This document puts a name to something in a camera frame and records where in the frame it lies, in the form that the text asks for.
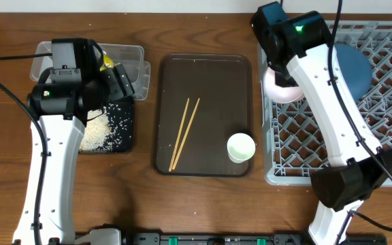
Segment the dark blue plate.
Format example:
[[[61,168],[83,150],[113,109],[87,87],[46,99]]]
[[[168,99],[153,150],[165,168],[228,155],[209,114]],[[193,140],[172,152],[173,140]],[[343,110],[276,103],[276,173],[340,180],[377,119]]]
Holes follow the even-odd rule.
[[[362,52],[348,44],[336,43],[335,49],[346,85],[357,101],[371,87],[372,65]]]

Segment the white bowl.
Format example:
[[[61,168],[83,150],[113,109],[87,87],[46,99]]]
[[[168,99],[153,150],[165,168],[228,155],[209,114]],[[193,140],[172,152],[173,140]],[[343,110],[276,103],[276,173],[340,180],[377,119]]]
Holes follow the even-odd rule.
[[[281,73],[268,67],[263,76],[263,92],[276,103],[292,103],[304,98],[303,91],[298,86],[287,86],[287,80]]]

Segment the yellow snack wrapper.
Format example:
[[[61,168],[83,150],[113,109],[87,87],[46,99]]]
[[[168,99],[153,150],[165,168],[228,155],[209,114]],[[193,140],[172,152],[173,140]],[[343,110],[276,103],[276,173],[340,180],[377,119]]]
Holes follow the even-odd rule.
[[[100,71],[103,71],[107,68],[113,68],[114,66],[114,61],[107,55],[105,51],[103,51],[103,64],[101,65]]]

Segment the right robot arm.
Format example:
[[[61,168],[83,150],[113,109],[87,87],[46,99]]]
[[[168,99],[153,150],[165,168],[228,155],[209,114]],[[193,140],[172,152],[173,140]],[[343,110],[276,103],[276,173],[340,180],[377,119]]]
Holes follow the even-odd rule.
[[[392,148],[361,116],[336,56],[336,30],[318,12],[289,18],[275,1],[259,7],[250,25],[266,56],[263,92],[276,103],[305,99],[326,145],[329,165],[310,177],[319,203],[309,242],[339,244],[363,202],[392,180]]]

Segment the wooden chopstick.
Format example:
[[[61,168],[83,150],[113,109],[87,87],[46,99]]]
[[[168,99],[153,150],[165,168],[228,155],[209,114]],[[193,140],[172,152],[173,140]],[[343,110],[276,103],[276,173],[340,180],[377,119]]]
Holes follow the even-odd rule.
[[[184,108],[184,111],[183,111],[183,114],[182,114],[182,118],[181,118],[181,121],[180,121],[180,127],[179,127],[178,134],[177,134],[177,137],[176,137],[176,142],[175,142],[175,145],[174,145],[174,151],[172,153],[171,161],[170,161],[170,164],[169,164],[169,169],[168,169],[169,172],[172,171],[173,166],[174,166],[174,161],[175,161],[176,153],[177,153],[177,149],[178,149],[178,143],[180,141],[180,136],[181,136],[181,133],[182,133],[182,128],[183,128],[183,124],[184,124],[184,120],[185,120],[185,117],[186,117],[186,112],[187,112],[188,106],[189,106],[189,98],[187,98],[187,100],[186,100],[186,105],[185,105],[185,108]]]
[[[192,124],[193,124],[193,119],[194,119],[194,117],[195,117],[197,108],[198,108],[198,106],[199,106],[199,102],[200,102],[200,98],[197,99],[197,102],[196,102],[196,104],[195,104],[195,107],[193,108],[193,111],[192,111],[191,117],[190,117],[190,119],[189,119],[188,125],[187,125],[186,130],[185,130],[185,132],[184,132],[184,135],[183,135],[183,137],[182,137],[182,141],[179,141],[179,143],[178,143],[178,149],[177,149],[176,158],[175,158],[175,161],[174,161],[174,166],[173,166],[172,171],[176,169],[176,166],[177,166],[177,164],[178,164],[178,162],[179,162],[180,155],[181,155],[182,150],[183,150],[183,148],[184,148],[184,145],[185,145],[187,136],[188,136],[188,134],[189,134],[190,128],[191,128],[191,126],[192,126]]]

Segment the pale green cup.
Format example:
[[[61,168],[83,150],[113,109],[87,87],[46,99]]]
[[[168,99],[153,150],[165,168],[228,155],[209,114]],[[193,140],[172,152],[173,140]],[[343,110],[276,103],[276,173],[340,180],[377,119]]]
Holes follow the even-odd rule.
[[[243,163],[251,159],[256,151],[255,141],[245,133],[233,134],[227,140],[227,153],[234,163]]]

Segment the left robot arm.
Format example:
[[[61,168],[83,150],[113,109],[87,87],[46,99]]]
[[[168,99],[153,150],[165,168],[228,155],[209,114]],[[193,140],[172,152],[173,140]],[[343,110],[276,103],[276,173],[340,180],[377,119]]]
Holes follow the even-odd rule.
[[[104,224],[76,236],[73,190],[88,113],[134,93],[113,53],[118,44],[53,39],[37,84],[27,97],[32,155],[22,216],[13,244],[123,244],[122,231]]]

